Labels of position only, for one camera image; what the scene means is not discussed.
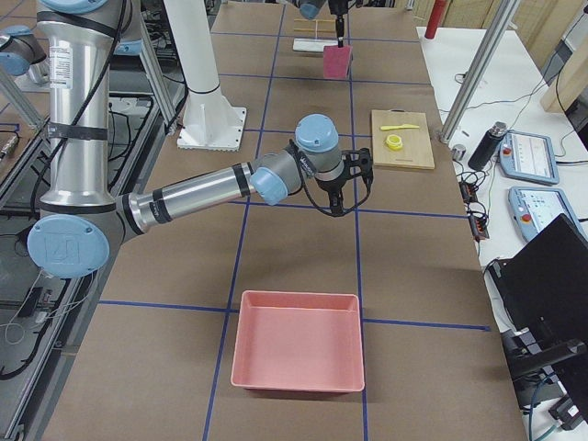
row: yellow ring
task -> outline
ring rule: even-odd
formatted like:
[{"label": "yellow ring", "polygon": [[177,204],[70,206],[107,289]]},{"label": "yellow ring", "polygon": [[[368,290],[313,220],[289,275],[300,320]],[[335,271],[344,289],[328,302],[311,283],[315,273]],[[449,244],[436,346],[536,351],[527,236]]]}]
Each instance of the yellow ring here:
[{"label": "yellow ring", "polygon": [[394,152],[402,150],[402,138],[398,135],[388,135],[386,137],[386,145]]}]

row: yellow knife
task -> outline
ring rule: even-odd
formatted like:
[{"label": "yellow knife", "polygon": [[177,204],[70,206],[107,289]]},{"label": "yellow knife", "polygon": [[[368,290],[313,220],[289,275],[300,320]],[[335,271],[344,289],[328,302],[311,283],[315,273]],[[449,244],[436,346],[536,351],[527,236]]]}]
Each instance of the yellow knife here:
[{"label": "yellow knife", "polygon": [[379,129],[384,130],[398,130],[398,129],[420,129],[420,126],[414,124],[401,124],[400,126],[381,126]]}]

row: blue cable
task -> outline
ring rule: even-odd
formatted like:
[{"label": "blue cable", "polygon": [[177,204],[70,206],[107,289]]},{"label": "blue cable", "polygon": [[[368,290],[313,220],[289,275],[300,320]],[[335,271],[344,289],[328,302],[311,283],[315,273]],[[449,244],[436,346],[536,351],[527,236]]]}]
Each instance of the blue cable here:
[{"label": "blue cable", "polygon": [[555,430],[557,428],[558,428],[557,424],[552,425],[542,436],[537,438],[535,441],[543,441],[545,438],[547,438],[549,435],[551,435],[553,432],[555,432]]},{"label": "blue cable", "polygon": [[[539,390],[545,385],[545,383],[547,383],[548,379],[550,379],[551,377],[553,377],[555,375],[555,372],[551,372],[549,375],[547,375],[544,379],[542,379],[539,384],[537,384],[537,387],[535,388],[535,391],[533,392],[533,396],[531,397],[531,403],[529,404],[529,441],[534,441],[533,440],[533,409],[535,408],[535,403],[537,401],[537,394],[539,392]],[[539,439],[545,439],[545,437],[542,435],[539,437]]]}]

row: pink sponge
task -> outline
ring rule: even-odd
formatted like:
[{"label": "pink sponge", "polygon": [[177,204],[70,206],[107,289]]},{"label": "pink sponge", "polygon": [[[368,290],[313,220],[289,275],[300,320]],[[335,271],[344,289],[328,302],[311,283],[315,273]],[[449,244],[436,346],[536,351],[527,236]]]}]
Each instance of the pink sponge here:
[{"label": "pink sponge", "polygon": [[351,46],[325,46],[322,53],[322,75],[329,80],[345,80],[351,64]]}]

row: pink square object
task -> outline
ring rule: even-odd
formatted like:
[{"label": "pink square object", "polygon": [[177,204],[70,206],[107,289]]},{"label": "pink square object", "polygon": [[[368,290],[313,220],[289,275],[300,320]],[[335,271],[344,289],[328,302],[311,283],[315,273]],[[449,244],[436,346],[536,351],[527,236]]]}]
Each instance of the pink square object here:
[{"label": "pink square object", "polygon": [[328,80],[345,80],[351,64],[351,46],[325,46],[322,52],[322,76]]},{"label": "pink square object", "polygon": [[245,291],[231,384],[247,389],[363,390],[357,296]]}]

